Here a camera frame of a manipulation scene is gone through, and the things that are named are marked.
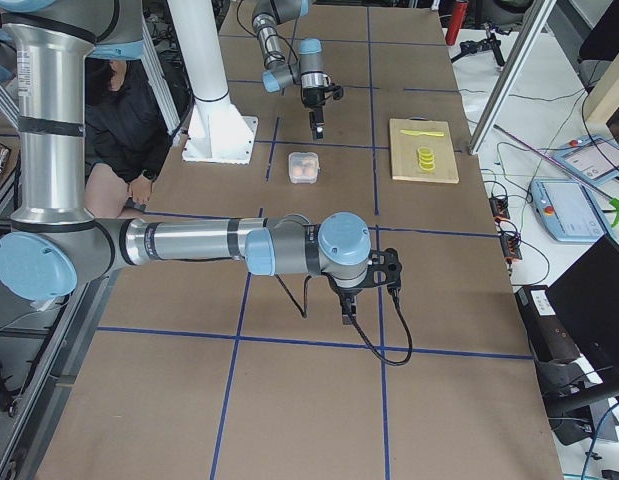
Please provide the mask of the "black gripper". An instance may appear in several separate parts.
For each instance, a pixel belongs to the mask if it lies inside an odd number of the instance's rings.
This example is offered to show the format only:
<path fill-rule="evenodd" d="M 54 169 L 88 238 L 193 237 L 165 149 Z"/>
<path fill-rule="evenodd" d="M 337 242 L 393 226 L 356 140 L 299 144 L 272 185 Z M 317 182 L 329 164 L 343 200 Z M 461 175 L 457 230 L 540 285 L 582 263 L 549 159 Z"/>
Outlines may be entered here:
<path fill-rule="evenodd" d="M 333 89 L 331 87 L 311 87 L 301 88 L 301 101 L 305 108 L 316 108 L 316 114 L 314 111 L 309 112 L 310 128 L 312 138 L 318 140 L 324 137 L 324 114 L 323 106 L 330 98 Z M 323 130 L 322 137 L 317 137 L 315 130 L 321 128 Z"/>
<path fill-rule="evenodd" d="M 350 325 L 350 323 L 354 323 L 357 320 L 357 295 L 362 292 L 362 288 L 342 287 L 336 283 L 336 279 L 331 275 L 327 276 L 327 280 L 331 290 L 339 298 L 342 324 Z"/>

